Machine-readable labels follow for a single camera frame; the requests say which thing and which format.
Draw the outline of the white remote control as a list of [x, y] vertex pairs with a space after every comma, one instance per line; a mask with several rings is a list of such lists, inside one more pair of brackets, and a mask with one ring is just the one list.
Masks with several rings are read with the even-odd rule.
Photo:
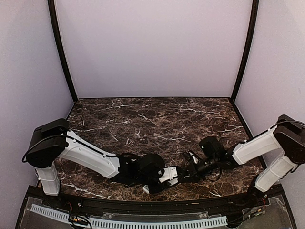
[[147, 185], [145, 185], [143, 188], [143, 191], [146, 192], [147, 194], [149, 194], [149, 187]]

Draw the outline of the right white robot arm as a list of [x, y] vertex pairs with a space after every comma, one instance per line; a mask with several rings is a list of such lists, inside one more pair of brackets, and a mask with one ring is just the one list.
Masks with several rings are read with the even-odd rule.
[[214, 136], [201, 140], [199, 147], [206, 159], [201, 160], [193, 151], [185, 153], [184, 156], [189, 164], [183, 171], [182, 182], [196, 182], [204, 179], [214, 169], [235, 169], [270, 151], [277, 149], [281, 151], [280, 155], [253, 179], [244, 195], [243, 203], [253, 207], [274, 183], [304, 164], [305, 124], [287, 115], [281, 115], [267, 130], [229, 149], [225, 149]]

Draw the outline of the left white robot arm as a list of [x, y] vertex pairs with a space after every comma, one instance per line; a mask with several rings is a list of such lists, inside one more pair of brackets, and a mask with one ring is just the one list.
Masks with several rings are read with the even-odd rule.
[[43, 192], [57, 208], [67, 204], [60, 192], [61, 185], [54, 161], [63, 158], [91, 169], [104, 178], [126, 187], [145, 185], [145, 191], [155, 194], [179, 183], [178, 167], [166, 167], [158, 154], [143, 157], [131, 153], [120, 155], [104, 151], [80, 138], [63, 118], [37, 127], [23, 163], [35, 168]]

